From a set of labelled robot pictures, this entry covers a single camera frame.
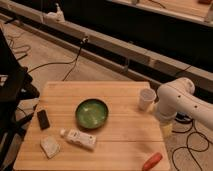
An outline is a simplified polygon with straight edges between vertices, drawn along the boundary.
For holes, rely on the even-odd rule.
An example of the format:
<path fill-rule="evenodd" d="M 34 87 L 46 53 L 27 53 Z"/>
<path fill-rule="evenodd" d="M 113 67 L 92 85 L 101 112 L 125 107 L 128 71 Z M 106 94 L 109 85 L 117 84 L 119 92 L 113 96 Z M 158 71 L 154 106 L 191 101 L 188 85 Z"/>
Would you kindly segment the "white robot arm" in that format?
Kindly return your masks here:
<path fill-rule="evenodd" d="M 159 86 L 153 115 L 164 137 L 172 134 L 173 120 L 178 113 L 187 114 L 213 130 L 213 104 L 195 97 L 194 92 L 194 83 L 186 77 Z"/>

